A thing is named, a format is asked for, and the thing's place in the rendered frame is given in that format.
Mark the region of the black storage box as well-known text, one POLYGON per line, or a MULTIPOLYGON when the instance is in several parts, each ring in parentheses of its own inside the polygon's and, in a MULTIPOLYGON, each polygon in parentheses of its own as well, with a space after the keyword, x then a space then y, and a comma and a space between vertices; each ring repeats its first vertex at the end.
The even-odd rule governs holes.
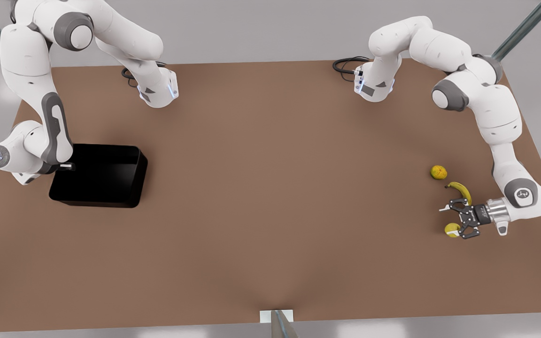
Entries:
POLYGON ((54 174, 49 198, 71 206, 134 208, 148 160, 135 146, 74 144, 71 170, 54 174))

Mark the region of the yellow banana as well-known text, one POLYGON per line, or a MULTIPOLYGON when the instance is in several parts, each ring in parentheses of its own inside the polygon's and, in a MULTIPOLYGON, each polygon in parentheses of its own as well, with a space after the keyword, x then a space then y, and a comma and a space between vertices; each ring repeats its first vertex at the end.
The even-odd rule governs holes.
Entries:
POLYGON ((458 190, 464 200, 466 200, 466 205, 471 206, 472 205, 472 199, 470 191, 460 182, 450 182, 444 188, 453 188, 455 190, 458 190))

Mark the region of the white post foot plate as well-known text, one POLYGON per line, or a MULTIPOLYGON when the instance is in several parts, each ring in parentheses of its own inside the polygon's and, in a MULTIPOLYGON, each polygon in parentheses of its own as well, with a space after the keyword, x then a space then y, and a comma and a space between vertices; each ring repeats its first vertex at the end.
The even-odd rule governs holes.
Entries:
POLYGON ((282 312, 287 321, 290 323, 294 322, 294 311, 292 309, 283 309, 283 310, 263 310, 259 312, 260 323, 271 323, 272 314, 275 312, 282 312))

